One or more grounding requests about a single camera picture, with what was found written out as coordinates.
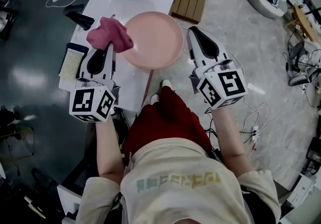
gray floor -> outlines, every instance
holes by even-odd
[[[268,106],[263,105],[258,109],[259,129],[267,116],[266,124],[282,112],[262,131],[257,152],[253,152],[250,159],[257,169],[271,170],[276,181],[291,188],[303,167],[307,148],[314,136],[317,114],[316,109],[308,105],[301,88],[287,86],[286,60],[282,53],[286,52],[291,31],[282,27],[283,22],[283,19],[271,20],[262,16],[247,0],[206,0],[199,26],[220,39],[244,67],[246,81],[258,91],[249,90],[245,96],[246,102],[253,107],[263,102],[270,105],[269,115]],[[179,23],[183,27],[191,26],[187,22]],[[199,116],[203,127],[208,129],[210,117],[204,114],[208,105],[203,102],[200,94],[193,94],[188,79],[193,68],[185,44],[184,52],[172,66],[154,73],[149,96],[157,91],[162,79],[170,79],[176,93]],[[308,87],[307,91],[310,102],[317,105],[313,101],[313,86]],[[245,118],[255,112],[243,100],[232,106],[231,111],[240,130]],[[251,131],[256,118],[257,114],[249,117],[245,131]],[[244,141],[248,137],[245,134],[242,136]],[[212,144],[217,144],[217,140],[213,139]],[[246,143],[248,153],[252,145]]]
[[[8,108],[19,105],[24,116],[36,116],[26,123],[35,129],[36,154],[18,162],[21,178],[31,182],[30,169],[35,166],[61,182],[82,158],[84,150],[85,125],[68,115],[69,95],[58,88],[58,70],[75,25],[63,16],[62,9],[45,8],[46,0],[16,2],[21,14],[10,40],[0,42],[3,91],[0,102]],[[316,111],[309,107],[299,87],[287,86],[285,59],[281,54],[286,51],[289,31],[283,29],[282,21],[265,18],[247,0],[206,0],[199,26],[212,32],[227,50],[236,55],[244,67],[247,82],[263,93],[250,90],[246,102],[252,106],[267,102],[271,106],[268,121],[283,111],[260,134],[257,153],[251,155],[251,160],[257,168],[270,169],[276,181],[290,188],[304,163],[307,147],[314,135]],[[179,22],[184,27],[190,26],[189,23]],[[192,70],[185,46],[184,52],[172,66],[155,72],[149,95],[156,92],[162,79],[170,79],[178,95],[208,128],[210,117],[204,114],[208,106],[199,94],[193,94],[188,79]],[[240,129],[245,118],[254,112],[243,101],[233,106],[232,110]],[[261,128],[267,116],[267,107],[262,106],[259,111],[258,125]],[[246,131],[251,129],[255,119],[255,116],[248,119]],[[2,151],[6,152],[6,144],[1,146]],[[250,152],[251,145],[247,143],[246,146]],[[4,167],[10,178],[16,176],[12,164]]]
[[[8,109],[20,108],[23,117],[36,117],[20,123],[35,130],[35,155],[17,162],[20,179],[26,184],[33,182],[33,167],[62,182],[82,159],[85,144],[86,125],[69,116],[69,93],[58,88],[66,43],[76,25],[63,15],[63,8],[46,8],[46,1],[13,0],[20,14],[10,39],[0,40],[0,104]],[[56,4],[70,1],[60,0]],[[9,144],[15,145],[13,156],[26,154],[14,138],[9,138]],[[0,157],[8,155],[6,143],[0,145],[0,152]],[[16,178],[13,164],[4,164],[4,169],[11,181]]]

yellow sponge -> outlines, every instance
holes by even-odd
[[[78,68],[83,56],[84,53],[68,48],[59,76],[68,79],[76,79]]]

foot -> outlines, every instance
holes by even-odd
[[[150,98],[150,104],[153,105],[155,102],[159,102],[159,94],[153,94],[153,96]]]
[[[160,83],[160,88],[163,88],[164,86],[168,86],[171,90],[173,89],[172,83],[171,83],[168,79],[164,79],[164,80]]]

white basin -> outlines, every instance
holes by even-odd
[[[115,12],[115,18],[123,25],[141,13],[142,9],[146,12],[153,12],[155,11],[155,3],[153,0],[111,0],[110,2],[110,10]]]
[[[99,26],[101,17],[115,18],[122,24],[133,16],[156,11],[168,14],[174,0],[89,0],[83,14],[95,19],[91,29]],[[89,31],[76,27],[71,42],[86,46],[91,50],[91,45],[86,41]],[[138,69],[125,60],[121,53],[116,54],[116,72],[113,80],[120,86],[118,107],[138,112],[140,111],[144,93],[148,84],[150,71]],[[75,81],[60,78],[59,88],[72,91]]]
[[[130,18],[140,13],[156,11],[167,14],[169,12],[168,5],[171,6],[172,3],[173,0],[89,0],[82,14],[95,20],[90,29],[92,30],[100,25],[101,17],[110,18],[115,14],[115,19],[125,25]],[[72,40],[86,40],[89,31],[83,32],[77,26]]]

tiled floor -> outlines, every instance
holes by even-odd
[[[190,23],[178,20],[187,28]],[[213,33],[233,52],[245,71],[246,81],[253,85],[245,97],[248,104],[257,107],[266,102],[271,107],[261,106],[258,111],[259,129],[265,126],[279,113],[280,116],[269,124],[260,134],[257,152],[250,159],[256,168],[270,169],[273,178],[287,188],[291,188],[304,164],[305,154],[314,136],[316,126],[316,110],[311,108],[299,87],[287,85],[288,76],[285,71],[286,60],[282,53],[286,52],[286,44],[291,34],[285,30],[282,19],[268,19],[257,12],[247,0],[206,0],[202,21],[199,26]],[[200,94],[194,95],[188,76],[194,69],[189,59],[187,44],[179,59],[170,67],[155,71],[149,90],[150,98],[159,86],[159,82],[168,78],[174,90],[187,106],[200,118],[204,128],[209,128],[210,117],[204,114],[207,109]],[[313,86],[307,89],[309,100],[313,102]],[[231,107],[237,126],[241,130],[245,118],[254,110],[243,100]],[[251,131],[257,118],[252,115],[246,122],[245,131]],[[246,143],[248,152],[252,144]]]

